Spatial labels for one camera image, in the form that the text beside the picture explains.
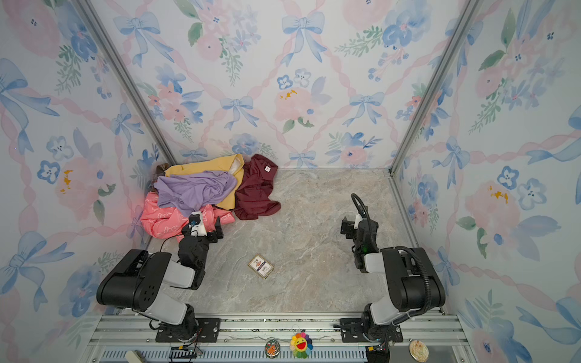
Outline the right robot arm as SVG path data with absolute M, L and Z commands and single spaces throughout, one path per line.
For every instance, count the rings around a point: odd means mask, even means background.
M 387 294 L 368 304 L 358 319 L 341 319 L 334 327 L 342 341 L 355 343 L 401 343 L 401 324 L 442 307 L 446 294 L 425 250 L 416 247 L 387 247 L 376 244 L 378 223 L 358 215 L 344 218 L 340 233 L 353 242 L 355 267 L 364 274 L 385 277 Z

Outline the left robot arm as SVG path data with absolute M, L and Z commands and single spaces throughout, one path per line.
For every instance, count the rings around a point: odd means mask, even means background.
M 195 308 L 165 292 L 164 285 L 182 290 L 197 290 L 206 275 L 210 245 L 223 238 L 220 220 L 213 231 L 199 235 L 191 216 L 179 242 L 178 260 L 172 254 L 132 249 L 109 272 L 98 287 L 96 299 L 103 306 L 130 309 L 157 322 L 158 343 L 216 343 L 221 320 L 199 319 Z

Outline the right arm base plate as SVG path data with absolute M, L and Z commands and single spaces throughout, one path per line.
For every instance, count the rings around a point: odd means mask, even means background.
M 401 328 L 394 325 L 375 325 L 364 321 L 363 318 L 342 318 L 333 325 L 339 330 L 344 343 L 402 343 Z

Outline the pink patterned cloth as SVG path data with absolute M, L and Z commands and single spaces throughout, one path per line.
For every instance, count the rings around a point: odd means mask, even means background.
M 215 231 L 217 219 L 222 225 L 235 222 L 235 218 L 230 211 L 221 210 L 215 206 L 206 205 L 201 210 L 204 227 L 207 231 Z M 177 241 L 183 239 L 182 228 L 188 222 L 188 218 L 175 207 L 158 207 L 158 195 L 149 192 L 145 197 L 145 205 L 140 222 L 145 232 L 157 239 L 167 239 L 177 237 Z

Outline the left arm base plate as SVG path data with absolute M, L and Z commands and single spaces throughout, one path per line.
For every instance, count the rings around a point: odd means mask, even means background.
M 219 318 L 196 318 L 184 320 L 181 325 L 161 323 L 156 329 L 156 343 L 216 343 L 219 335 Z

